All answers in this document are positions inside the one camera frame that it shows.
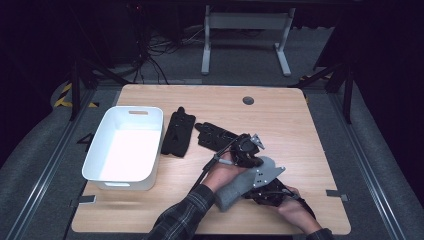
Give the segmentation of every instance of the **white plastic bin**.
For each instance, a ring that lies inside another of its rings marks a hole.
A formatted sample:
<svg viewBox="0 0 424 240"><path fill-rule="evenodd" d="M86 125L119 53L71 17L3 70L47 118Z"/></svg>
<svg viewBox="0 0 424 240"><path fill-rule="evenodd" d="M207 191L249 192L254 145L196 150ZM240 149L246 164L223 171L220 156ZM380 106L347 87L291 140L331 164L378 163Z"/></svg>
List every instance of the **white plastic bin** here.
<svg viewBox="0 0 424 240"><path fill-rule="evenodd" d="M159 108L110 108L93 138L82 175L101 189L150 189L156 181L162 132Z"/></svg>

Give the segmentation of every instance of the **round grommet hole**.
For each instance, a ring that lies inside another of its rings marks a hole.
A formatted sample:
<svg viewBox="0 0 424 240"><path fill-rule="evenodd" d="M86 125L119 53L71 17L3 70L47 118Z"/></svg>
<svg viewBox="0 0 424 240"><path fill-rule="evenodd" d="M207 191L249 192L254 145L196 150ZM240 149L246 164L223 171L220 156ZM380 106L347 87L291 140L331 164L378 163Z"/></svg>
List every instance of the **round grommet hole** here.
<svg viewBox="0 0 424 240"><path fill-rule="evenodd" d="M252 97L244 97L243 98L243 103L246 105L252 105L255 102L255 100Z"/></svg>

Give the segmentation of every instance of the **sleeve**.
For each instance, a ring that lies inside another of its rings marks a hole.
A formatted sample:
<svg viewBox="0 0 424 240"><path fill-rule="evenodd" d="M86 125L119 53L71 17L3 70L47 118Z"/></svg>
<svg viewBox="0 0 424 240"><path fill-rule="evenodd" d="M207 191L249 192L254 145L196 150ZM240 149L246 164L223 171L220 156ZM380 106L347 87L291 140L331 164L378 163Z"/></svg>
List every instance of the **sleeve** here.
<svg viewBox="0 0 424 240"><path fill-rule="evenodd" d="M328 228L323 228L309 234L306 240L334 240L333 233Z"/></svg>
<svg viewBox="0 0 424 240"><path fill-rule="evenodd" d="M191 239L213 204L213 192L200 184L181 202L165 210L143 239Z"/></svg>

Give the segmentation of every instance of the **light wood surface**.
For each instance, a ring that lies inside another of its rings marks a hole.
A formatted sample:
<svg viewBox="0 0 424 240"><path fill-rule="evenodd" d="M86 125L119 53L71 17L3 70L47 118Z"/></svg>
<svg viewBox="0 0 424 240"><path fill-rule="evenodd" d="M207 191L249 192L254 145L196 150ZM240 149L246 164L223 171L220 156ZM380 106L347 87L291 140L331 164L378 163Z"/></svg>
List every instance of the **light wood surface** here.
<svg viewBox="0 0 424 240"><path fill-rule="evenodd" d="M253 105L242 99L250 96ZM265 145L257 156L272 158L287 169L278 178L299 189L323 227L348 234L350 224L303 93L298 89L225 86L126 85L122 106L155 106L164 112L165 131L171 114L183 106L196 122L210 122L233 133L257 133ZM80 204L73 220L76 232L149 232L157 217L182 200L213 155L197 143L193 129L184 158L161 155L154 187L149 191L100 190L88 183L83 195L96 195L94 204ZM198 234L295 234L265 206L241 199L222 213L213 206L199 225Z"/></svg>

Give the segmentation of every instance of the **person's left hand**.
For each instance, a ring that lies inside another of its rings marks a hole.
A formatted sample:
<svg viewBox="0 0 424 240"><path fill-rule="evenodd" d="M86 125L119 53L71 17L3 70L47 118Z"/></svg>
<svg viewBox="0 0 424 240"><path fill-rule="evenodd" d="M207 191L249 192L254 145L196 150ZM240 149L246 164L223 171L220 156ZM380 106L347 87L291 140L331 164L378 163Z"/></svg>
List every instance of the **person's left hand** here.
<svg viewBox="0 0 424 240"><path fill-rule="evenodd" d="M221 158L232 161L230 152L225 152ZM215 193L244 171L246 171L246 168L218 162L211 168L202 184L208 186Z"/></svg>

